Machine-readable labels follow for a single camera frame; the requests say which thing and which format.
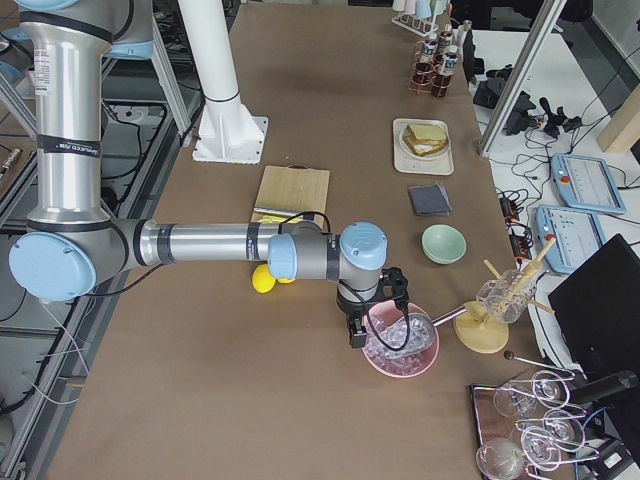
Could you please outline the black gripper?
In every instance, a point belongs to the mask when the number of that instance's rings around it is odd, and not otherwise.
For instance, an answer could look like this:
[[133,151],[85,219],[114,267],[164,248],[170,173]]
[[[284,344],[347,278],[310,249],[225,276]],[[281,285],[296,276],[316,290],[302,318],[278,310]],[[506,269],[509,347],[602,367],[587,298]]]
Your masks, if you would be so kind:
[[[381,303],[391,301],[401,313],[406,333],[404,341],[393,346],[384,341],[370,320],[371,309]],[[351,348],[363,348],[367,336],[374,337],[387,349],[404,349],[410,338],[408,279],[399,267],[383,268],[371,293],[357,290],[346,280],[340,279],[336,294],[338,308],[345,314]]]

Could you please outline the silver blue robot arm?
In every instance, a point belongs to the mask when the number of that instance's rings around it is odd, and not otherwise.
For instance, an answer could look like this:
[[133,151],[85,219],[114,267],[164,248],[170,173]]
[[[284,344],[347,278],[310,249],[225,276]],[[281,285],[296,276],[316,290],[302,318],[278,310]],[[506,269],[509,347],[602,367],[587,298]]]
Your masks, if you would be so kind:
[[102,207],[102,60],[151,57],[152,24],[147,1],[20,3],[34,46],[39,186],[27,231],[9,252],[16,282],[39,299],[66,301],[136,267],[263,261],[278,279],[335,283],[354,348],[375,332],[374,305],[389,300],[407,315],[406,278],[386,266],[387,239],[374,224],[335,234],[312,212],[276,224],[160,224]]

